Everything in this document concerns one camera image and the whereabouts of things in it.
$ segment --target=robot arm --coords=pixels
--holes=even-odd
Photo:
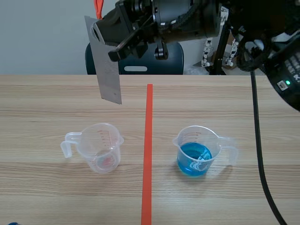
[[[262,69],[279,95],[300,111],[300,35],[285,43],[272,39],[300,28],[300,6],[295,0],[120,0],[116,8],[95,23],[94,32],[110,51],[112,61],[132,54],[142,57],[148,44],[157,43],[158,60],[168,58],[166,43],[219,34],[221,6],[229,9],[230,30],[239,38],[238,67]],[[247,42],[261,40],[262,48],[248,50]]]

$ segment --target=red tape line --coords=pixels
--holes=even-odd
[[[152,224],[152,119],[153,84],[150,83],[147,85],[141,225]]]

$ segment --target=empty measuring cup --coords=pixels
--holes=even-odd
[[[179,168],[191,176],[205,174],[222,150],[229,150],[229,163],[234,165],[238,150],[231,138],[219,137],[212,130],[201,126],[190,126],[181,130],[173,140],[178,147]]]
[[[108,173],[120,163],[120,145],[124,139],[116,127],[99,123],[81,133],[68,133],[60,146],[65,158],[72,157],[71,144],[97,173]]]

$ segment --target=measuring cup handle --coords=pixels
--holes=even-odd
[[[235,148],[235,141],[232,138],[219,137],[218,144],[222,150],[229,150],[229,164],[236,165],[239,150]]]
[[[71,143],[70,142],[62,142],[60,144],[61,150],[65,155],[65,158],[71,158],[72,157],[72,149],[71,149]]]
[[[65,141],[63,141],[60,144],[61,150],[65,155],[65,158],[72,157],[72,149],[71,144],[78,144],[79,143],[79,137],[82,133],[68,133],[65,136]]]
[[[229,152],[229,164],[230,165],[236,165],[236,161],[238,159],[238,155],[239,155],[239,150],[235,147],[225,147],[226,149],[228,149]]]

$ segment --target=chair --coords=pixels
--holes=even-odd
[[[156,44],[148,45],[147,52],[140,58],[129,55],[119,61],[119,74],[121,75],[182,75],[184,66],[184,53],[178,42],[167,44],[169,58],[157,60],[154,56]],[[85,51],[86,70],[89,75],[95,75],[95,64],[90,44]]]

